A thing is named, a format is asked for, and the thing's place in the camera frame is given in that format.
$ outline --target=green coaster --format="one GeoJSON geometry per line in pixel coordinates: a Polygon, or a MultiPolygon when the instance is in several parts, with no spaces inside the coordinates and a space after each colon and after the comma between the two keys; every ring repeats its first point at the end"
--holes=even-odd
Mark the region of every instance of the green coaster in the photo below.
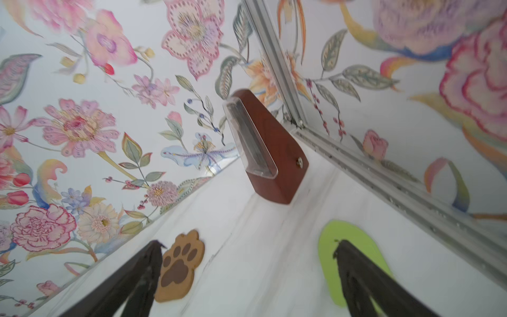
{"type": "Polygon", "coordinates": [[[387,263],[385,262],[379,248],[364,231],[351,223],[339,220],[331,220],[322,230],[318,240],[318,257],[320,265],[324,272],[324,277],[328,282],[329,294],[333,302],[341,307],[347,307],[347,302],[343,297],[342,284],[338,274],[338,265],[336,259],[333,259],[333,253],[338,247],[336,240],[348,240],[370,260],[380,267],[387,275],[393,277],[387,263]]]}

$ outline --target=paw pad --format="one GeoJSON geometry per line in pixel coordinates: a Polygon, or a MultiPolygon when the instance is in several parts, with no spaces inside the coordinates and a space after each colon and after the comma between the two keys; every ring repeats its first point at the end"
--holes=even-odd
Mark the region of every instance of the paw pad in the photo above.
{"type": "Polygon", "coordinates": [[[160,279],[155,293],[157,302],[183,298],[194,282],[194,269],[204,257],[204,243],[196,230],[180,234],[162,256],[160,279]]]}

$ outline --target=clear plastic cover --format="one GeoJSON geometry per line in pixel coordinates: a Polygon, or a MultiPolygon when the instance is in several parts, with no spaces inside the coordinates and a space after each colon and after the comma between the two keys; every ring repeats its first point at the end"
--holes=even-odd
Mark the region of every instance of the clear plastic cover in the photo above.
{"type": "Polygon", "coordinates": [[[241,99],[228,98],[224,103],[224,111],[245,170],[274,179],[278,175],[278,168],[241,99]]]}

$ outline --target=yellow bud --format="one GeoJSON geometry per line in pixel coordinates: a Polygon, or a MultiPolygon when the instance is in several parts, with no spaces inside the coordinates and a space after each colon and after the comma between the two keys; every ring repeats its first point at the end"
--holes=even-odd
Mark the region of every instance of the yellow bud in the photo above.
{"type": "Polygon", "coordinates": [[[68,57],[62,57],[62,60],[60,61],[60,64],[62,64],[65,67],[71,67],[72,65],[74,65],[74,63],[75,62],[68,57]]]}
{"type": "Polygon", "coordinates": [[[83,74],[75,74],[74,75],[74,82],[76,84],[84,84],[86,81],[86,77],[83,74]]]}
{"type": "Polygon", "coordinates": [[[151,49],[151,48],[147,48],[144,53],[146,54],[147,57],[149,58],[153,58],[155,57],[155,52],[151,49]]]}

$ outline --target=floral wallpaper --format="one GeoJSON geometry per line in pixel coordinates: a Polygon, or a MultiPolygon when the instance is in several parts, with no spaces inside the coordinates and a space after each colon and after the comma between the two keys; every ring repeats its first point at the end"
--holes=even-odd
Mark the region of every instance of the floral wallpaper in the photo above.
{"type": "Polygon", "coordinates": [[[264,3],[310,127],[507,235],[506,1],[264,3]]]}
{"type": "Polygon", "coordinates": [[[2,316],[234,161],[231,92],[291,119],[239,0],[3,0],[0,21],[2,316]]]}

